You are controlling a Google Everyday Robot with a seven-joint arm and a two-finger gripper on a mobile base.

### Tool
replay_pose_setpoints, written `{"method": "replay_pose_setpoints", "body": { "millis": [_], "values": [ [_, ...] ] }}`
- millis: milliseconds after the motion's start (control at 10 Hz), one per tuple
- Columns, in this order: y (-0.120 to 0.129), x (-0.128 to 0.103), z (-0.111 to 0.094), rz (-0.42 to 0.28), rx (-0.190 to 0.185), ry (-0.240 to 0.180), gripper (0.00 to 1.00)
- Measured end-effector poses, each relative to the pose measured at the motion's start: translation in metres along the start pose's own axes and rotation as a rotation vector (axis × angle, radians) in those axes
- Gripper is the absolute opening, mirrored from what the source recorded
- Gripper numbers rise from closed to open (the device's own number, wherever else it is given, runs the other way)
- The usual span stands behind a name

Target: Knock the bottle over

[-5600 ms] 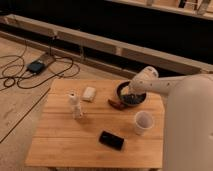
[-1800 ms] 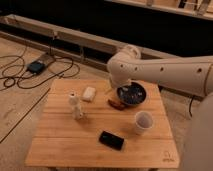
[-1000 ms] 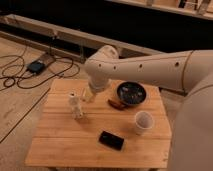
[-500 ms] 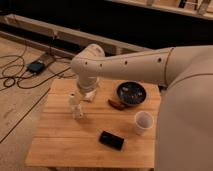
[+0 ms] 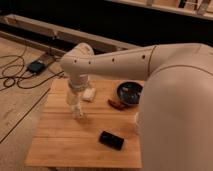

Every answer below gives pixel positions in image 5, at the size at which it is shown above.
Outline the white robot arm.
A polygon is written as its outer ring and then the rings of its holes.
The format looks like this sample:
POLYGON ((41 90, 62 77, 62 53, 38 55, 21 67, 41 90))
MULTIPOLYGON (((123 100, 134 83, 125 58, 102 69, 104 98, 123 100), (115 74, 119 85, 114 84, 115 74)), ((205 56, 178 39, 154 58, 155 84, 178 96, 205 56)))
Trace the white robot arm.
POLYGON ((61 67, 76 91, 90 74, 145 82, 138 116, 143 171, 213 171, 213 47, 164 44, 96 55, 81 43, 61 67))

